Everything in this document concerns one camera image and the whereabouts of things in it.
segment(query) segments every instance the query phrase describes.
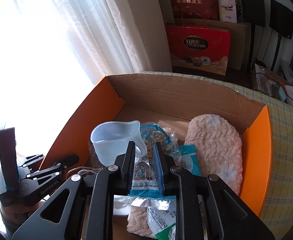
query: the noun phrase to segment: ferrero collection box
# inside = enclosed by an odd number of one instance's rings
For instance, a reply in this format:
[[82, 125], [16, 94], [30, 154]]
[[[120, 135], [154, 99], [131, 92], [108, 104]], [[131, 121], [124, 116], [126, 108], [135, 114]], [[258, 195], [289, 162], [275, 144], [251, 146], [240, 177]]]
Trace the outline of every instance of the ferrero collection box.
[[231, 34], [207, 25], [166, 25], [172, 66], [225, 75]]

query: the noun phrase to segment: pink fuzzy slipper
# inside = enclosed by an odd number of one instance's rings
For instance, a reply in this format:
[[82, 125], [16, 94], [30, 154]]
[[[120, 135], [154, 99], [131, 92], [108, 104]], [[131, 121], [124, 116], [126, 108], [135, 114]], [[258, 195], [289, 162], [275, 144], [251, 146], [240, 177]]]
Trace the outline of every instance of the pink fuzzy slipper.
[[217, 174], [238, 195], [242, 183], [242, 141], [219, 115], [203, 114], [189, 123], [184, 144], [194, 144], [202, 176]]

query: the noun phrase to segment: cardboard box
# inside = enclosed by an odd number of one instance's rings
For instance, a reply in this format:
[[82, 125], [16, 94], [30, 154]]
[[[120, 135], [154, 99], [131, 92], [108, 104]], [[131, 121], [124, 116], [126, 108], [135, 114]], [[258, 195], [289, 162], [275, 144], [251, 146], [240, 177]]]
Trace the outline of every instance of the cardboard box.
[[246, 45], [246, 28], [245, 23], [230, 23], [230, 22], [220, 22], [213, 20], [202, 20], [202, 19], [174, 19], [175, 24], [198, 24], [198, 25], [207, 25], [210, 27], [217, 28], [227, 28], [231, 33], [230, 41], [230, 51], [227, 67], [241, 69], [244, 48]]
[[194, 68], [220, 75], [229, 57], [228, 29], [205, 25], [166, 25], [172, 66]]
[[[269, 109], [222, 85], [190, 77], [139, 73], [103, 78], [64, 126], [40, 169], [74, 153], [80, 156], [77, 166], [83, 166], [89, 158], [90, 134], [100, 123], [153, 121], [176, 131], [183, 144], [190, 120], [202, 114], [220, 115], [241, 134], [240, 198], [259, 216], [272, 164]], [[127, 238], [117, 235], [115, 239]]]

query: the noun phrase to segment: fuzzy pink fabric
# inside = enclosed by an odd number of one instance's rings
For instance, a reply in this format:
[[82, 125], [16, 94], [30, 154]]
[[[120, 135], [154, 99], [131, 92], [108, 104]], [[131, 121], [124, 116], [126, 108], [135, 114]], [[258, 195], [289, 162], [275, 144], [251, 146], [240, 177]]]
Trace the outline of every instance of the fuzzy pink fabric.
[[147, 222], [147, 208], [131, 207], [131, 211], [128, 216], [127, 230], [129, 233], [139, 236], [155, 238]]
[[184, 141], [194, 144], [202, 176], [217, 174], [238, 195], [242, 183], [242, 141], [219, 115], [203, 114], [189, 123]]

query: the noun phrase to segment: snack package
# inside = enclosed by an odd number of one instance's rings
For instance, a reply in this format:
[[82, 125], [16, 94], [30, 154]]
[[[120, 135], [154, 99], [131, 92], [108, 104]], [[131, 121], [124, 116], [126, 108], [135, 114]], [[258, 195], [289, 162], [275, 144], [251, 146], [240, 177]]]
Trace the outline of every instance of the snack package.
[[158, 190], [156, 172], [153, 160], [153, 144], [160, 142], [164, 154], [172, 157], [181, 156], [177, 137], [169, 128], [162, 128], [156, 123], [146, 123], [140, 126], [147, 154], [135, 165], [133, 170], [132, 190], [130, 196], [140, 196], [155, 199], [175, 199], [174, 196], [163, 197]]

